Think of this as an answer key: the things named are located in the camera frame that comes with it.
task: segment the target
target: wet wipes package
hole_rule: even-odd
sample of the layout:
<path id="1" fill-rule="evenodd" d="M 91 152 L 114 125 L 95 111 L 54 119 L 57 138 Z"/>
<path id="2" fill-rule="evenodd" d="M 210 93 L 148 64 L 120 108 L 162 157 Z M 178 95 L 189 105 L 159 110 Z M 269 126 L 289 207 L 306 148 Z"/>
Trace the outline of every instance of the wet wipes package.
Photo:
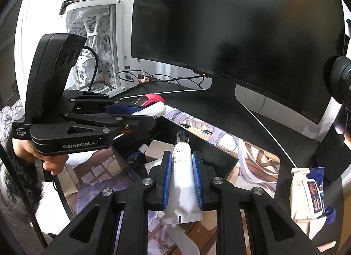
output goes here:
<path id="1" fill-rule="evenodd" d="M 336 211 L 324 206 L 324 167 L 291 169 L 291 218 L 310 239 L 335 221 Z"/>

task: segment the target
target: anime desk mat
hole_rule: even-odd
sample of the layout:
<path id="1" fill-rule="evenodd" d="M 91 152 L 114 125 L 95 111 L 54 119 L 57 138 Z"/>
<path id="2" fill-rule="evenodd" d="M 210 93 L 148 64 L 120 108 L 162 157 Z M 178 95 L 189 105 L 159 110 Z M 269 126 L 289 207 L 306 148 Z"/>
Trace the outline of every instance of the anime desk mat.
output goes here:
<path id="1" fill-rule="evenodd" d="M 238 159 L 227 181 L 247 190 L 260 186 L 274 197 L 280 168 L 276 155 L 176 108 L 166 106 L 166 109 L 163 117 Z M 66 164 L 59 182 L 74 216 L 104 188 L 119 191 L 133 184 L 122 172 L 111 149 L 96 151 L 81 164 Z M 246 253 L 250 254 L 245 215 L 241 212 Z M 162 211 L 149 211 L 148 255 L 215 255 L 216 211 L 205 211 L 200 222 L 181 225 L 163 226 L 163 216 Z"/>

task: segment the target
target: anime eye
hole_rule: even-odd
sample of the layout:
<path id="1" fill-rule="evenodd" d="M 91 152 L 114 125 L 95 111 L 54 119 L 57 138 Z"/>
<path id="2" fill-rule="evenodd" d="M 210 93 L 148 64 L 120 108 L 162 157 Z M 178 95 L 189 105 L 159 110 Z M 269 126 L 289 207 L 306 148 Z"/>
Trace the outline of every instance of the anime eye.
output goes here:
<path id="1" fill-rule="evenodd" d="M 203 135 L 211 135 L 212 132 L 209 131 L 209 130 L 203 129 L 203 130 L 202 130 L 202 134 L 203 134 Z"/>
<path id="2" fill-rule="evenodd" d="M 182 128 L 184 128 L 184 129 L 189 129 L 189 128 L 190 128 L 190 125 L 185 124 L 185 123 L 180 124 L 180 126 L 181 126 Z"/>

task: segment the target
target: black monitor screen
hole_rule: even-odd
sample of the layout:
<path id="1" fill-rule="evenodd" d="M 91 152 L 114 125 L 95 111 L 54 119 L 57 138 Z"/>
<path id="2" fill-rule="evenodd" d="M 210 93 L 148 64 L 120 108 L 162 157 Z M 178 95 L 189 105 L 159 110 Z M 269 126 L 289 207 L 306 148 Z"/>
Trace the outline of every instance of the black monitor screen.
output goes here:
<path id="1" fill-rule="evenodd" d="M 222 75 L 318 123 L 341 0 L 134 0 L 132 56 Z"/>

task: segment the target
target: metal screw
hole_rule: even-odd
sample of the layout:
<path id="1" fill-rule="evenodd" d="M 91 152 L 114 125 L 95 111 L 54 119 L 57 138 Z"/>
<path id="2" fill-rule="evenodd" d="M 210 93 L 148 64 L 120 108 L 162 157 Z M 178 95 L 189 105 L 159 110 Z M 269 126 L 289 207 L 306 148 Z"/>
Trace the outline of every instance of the metal screw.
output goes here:
<path id="1" fill-rule="evenodd" d="M 264 190 L 260 187 L 255 187 L 253 188 L 253 192 L 256 194 L 256 195 L 262 195 Z"/>
<path id="2" fill-rule="evenodd" d="M 145 178 L 143 180 L 143 184 L 148 186 L 148 185 L 151 185 L 153 183 L 153 179 L 152 178 Z"/>
<path id="3" fill-rule="evenodd" d="M 110 195 L 112 194 L 112 189 L 110 189 L 110 188 L 105 188 L 105 189 L 103 189 L 103 190 L 101 191 L 101 193 L 102 193 L 102 195 L 103 195 L 104 197 L 108 197 L 108 196 L 110 196 Z"/>
<path id="4" fill-rule="evenodd" d="M 220 177 L 215 177 L 213 178 L 213 183 L 215 183 L 216 185 L 220 185 L 220 184 L 223 184 L 223 179 L 220 178 Z"/>

